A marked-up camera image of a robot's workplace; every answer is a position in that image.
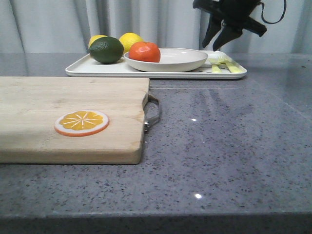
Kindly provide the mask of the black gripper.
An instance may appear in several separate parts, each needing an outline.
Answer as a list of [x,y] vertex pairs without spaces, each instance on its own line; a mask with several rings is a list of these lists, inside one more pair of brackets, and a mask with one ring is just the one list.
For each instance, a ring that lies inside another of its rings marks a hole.
[[266,27],[250,17],[252,11],[260,5],[259,0],[195,0],[193,8],[198,8],[210,14],[209,23],[202,47],[208,46],[213,37],[221,30],[221,22],[226,26],[213,43],[217,51],[223,45],[239,38],[242,29],[253,32],[260,37],[267,31]]

